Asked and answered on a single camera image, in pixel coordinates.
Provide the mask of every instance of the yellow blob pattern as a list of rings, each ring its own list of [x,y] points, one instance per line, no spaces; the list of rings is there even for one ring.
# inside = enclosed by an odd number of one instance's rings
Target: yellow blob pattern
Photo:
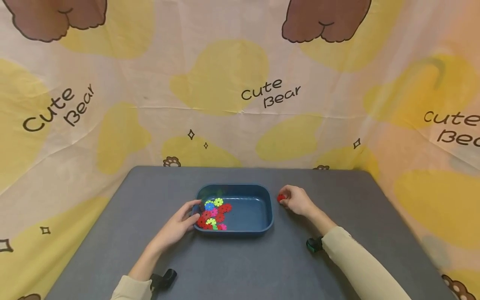
[[[361,169],[368,171],[375,180],[378,180],[380,170],[378,162],[372,151],[360,145],[356,149],[353,146],[337,148],[322,154],[315,162],[318,165],[329,166],[330,169],[352,170]]]
[[[150,133],[138,122],[137,108],[119,102],[102,120],[96,165],[105,174],[115,174],[129,154],[144,149],[151,140]]]
[[[108,203],[96,197],[75,208],[42,221],[10,240],[13,252],[0,255],[0,299],[18,299],[51,289]]]
[[[162,157],[177,157],[183,167],[241,167],[240,161],[232,154],[198,135],[193,140],[188,136],[173,137],[163,144],[161,152]]]
[[[448,270],[445,272],[452,280],[460,281],[470,294],[480,299],[480,272],[468,269]]]
[[[71,27],[59,43],[75,52],[133,59],[150,47],[154,26],[153,0],[108,1],[104,25],[88,30]]]
[[[321,38],[300,44],[311,59],[341,72],[354,72],[365,67],[388,39],[403,0],[372,0],[365,19],[349,41],[328,43]]]
[[[424,120],[428,111],[440,114],[439,120],[461,111],[478,92],[478,84],[466,60],[436,55],[411,64],[392,83],[373,87],[363,104],[379,121],[418,129],[433,124]]]
[[[431,233],[467,249],[480,249],[480,178],[443,170],[415,170],[395,182],[406,211]]]
[[[322,120],[320,116],[300,115],[277,124],[258,141],[257,155],[266,161],[285,161],[313,153]]]
[[[49,116],[48,89],[23,67],[0,59],[0,192],[14,183],[35,161],[50,131],[23,128],[25,119]]]
[[[170,89],[188,107],[200,112],[239,113],[254,99],[242,99],[242,92],[259,91],[268,69],[268,57],[259,45],[248,40],[219,40],[200,53],[190,72],[173,76]]]

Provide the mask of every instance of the backdrop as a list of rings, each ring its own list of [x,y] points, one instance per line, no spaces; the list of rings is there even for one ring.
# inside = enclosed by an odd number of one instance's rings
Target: backdrop
[[[480,298],[479,12],[3,0],[0,299],[43,299],[137,165],[367,170],[458,298]]]

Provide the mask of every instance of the black clamp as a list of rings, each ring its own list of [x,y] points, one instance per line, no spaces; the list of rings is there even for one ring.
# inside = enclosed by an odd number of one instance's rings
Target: black clamp
[[[153,294],[152,299],[156,299],[160,290],[170,288],[175,278],[177,278],[177,272],[175,272],[173,269],[168,269],[163,276],[152,274],[150,277],[152,280],[152,284],[150,285],[150,289]]]
[[[316,239],[308,239],[307,240],[307,249],[310,250],[312,253],[319,252],[324,249],[323,244],[322,244],[322,238],[323,237],[318,237]]]

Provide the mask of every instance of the person's left hand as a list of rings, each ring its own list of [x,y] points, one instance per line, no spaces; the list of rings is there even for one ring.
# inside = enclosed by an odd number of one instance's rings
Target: person's left hand
[[[163,226],[147,248],[160,254],[169,246],[178,242],[187,231],[193,229],[193,225],[200,218],[200,214],[189,216],[192,207],[200,204],[202,200],[193,200],[185,203]]]

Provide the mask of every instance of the table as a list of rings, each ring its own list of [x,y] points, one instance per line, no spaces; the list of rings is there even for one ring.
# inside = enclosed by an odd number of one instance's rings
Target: table
[[[47,300],[110,299],[120,277],[169,217],[209,183],[258,183],[274,206],[261,238],[207,238],[192,233],[163,255],[155,273],[178,277],[159,299],[357,300],[302,217],[276,203],[285,184],[303,187],[395,277],[412,300],[454,300],[427,255],[373,178],[363,171],[135,167],[125,178]]]

